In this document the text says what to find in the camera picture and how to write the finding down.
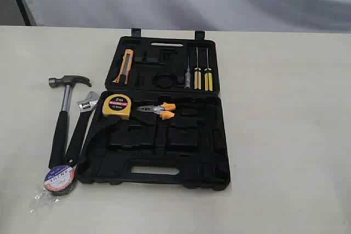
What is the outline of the claw hammer black grip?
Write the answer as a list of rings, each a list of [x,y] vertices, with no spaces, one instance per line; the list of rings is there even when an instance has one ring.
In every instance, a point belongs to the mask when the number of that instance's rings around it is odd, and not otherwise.
[[[70,94],[74,86],[77,84],[84,84],[91,87],[90,79],[84,76],[66,75],[62,78],[49,78],[48,84],[51,88],[63,86],[64,96],[61,105],[61,110],[58,115],[56,122],[55,132],[53,135],[52,150],[50,154],[48,168],[52,169],[58,165],[61,165],[67,142],[68,133],[68,116],[70,107]]]

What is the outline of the electrical tape roll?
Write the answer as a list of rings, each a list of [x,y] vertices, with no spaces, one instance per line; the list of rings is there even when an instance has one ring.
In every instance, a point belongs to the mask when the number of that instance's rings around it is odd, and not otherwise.
[[[59,203],[76,187],[75,169],[69,165],[58,165],[49,170],[43,183],[36,190],[28,214],[34,214],[44,207],[52,207]]]

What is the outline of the black plastic tool case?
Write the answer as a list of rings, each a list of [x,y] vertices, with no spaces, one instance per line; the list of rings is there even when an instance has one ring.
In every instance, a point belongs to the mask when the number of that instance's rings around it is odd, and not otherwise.
[[[196,47],[200,90],[194,89]],[[205,91],[207,48],[212,91]],[[114,83],[126,49],[134,51],[128,83]],[[187,56],[191,88],[184,88]],[[230,167],[219,92],[216,45],[203,31],[193,39],[174,39],[144,37],[134,28],[118,42],[77,164],[78,180],[224,190],[230,184]],[[103,116],[104,101],[113,94],[131,99],[129,120]],[[176,106],[174,117],[164,121],[136,109],[164,102]]]

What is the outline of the yellow screwdriver left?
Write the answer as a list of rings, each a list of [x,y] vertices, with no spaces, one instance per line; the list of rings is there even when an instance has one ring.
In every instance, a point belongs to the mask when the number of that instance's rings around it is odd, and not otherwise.
[[[194,89],[201,89],[201,69],[199,67],[199,50],[196,47],[196,67],[194,68]]]

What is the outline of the yellow screwdriver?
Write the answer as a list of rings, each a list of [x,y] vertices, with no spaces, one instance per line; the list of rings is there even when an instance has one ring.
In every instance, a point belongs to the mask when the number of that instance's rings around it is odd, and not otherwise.
[[[201,89],[201,69],[199,67],[199,50],[196,47],[196,67],[194,68],[194,89]]]
[[[206,49],[206,62],[207,67],[205,68],[205,91],[213,90],[213,80],[212,80],[212,69],[209,64],[209,50]]]

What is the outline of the yellow screwdriver right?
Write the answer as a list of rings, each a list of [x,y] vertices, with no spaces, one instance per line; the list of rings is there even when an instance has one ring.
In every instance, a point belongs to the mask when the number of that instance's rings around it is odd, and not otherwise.
[[[207,67],[205,68],[205,91],[213,90],[213,80],[212,80],[212,69],[209,64],[209,50],[206,49],[206,62]]]

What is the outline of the orange utility knife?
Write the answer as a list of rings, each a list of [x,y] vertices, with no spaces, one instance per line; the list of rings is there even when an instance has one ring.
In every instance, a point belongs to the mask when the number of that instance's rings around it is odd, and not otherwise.
[[[121,63],[121,68],[118,76],[113,80],[114,83],[127,84],[128,75],[131,70],[132,60],[134,51],[131,49],[126,49],[124,52],[123,60]]]

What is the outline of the yellow measuring tape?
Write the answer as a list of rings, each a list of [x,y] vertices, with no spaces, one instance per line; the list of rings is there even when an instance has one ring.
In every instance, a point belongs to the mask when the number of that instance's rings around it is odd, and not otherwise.
[[[110,95],[104,101],[102,114],[104,117],[119,116],[122,120],[129,120],[131,104],[131,99],[124,94]]]

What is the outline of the orange handled pliers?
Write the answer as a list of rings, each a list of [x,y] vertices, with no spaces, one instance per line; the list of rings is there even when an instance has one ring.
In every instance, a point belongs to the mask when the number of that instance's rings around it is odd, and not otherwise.
[[[141,112],[151,112],[158,115],[163,121],[167,119],[171,119],[174,117],[173,111],[176,109],[175,104],[168,104],[164,102],[161,105],[144,105],[138,106],[136,108],[138,111]]]

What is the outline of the clear handled test screwdriver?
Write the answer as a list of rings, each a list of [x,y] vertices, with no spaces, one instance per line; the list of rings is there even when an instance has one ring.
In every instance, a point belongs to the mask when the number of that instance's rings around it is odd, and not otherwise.
[[[191,81],[191,72],[190,72],[189,56],[187,56],[187,68],[185,72],[184,88],[191,88],[190,81]]]

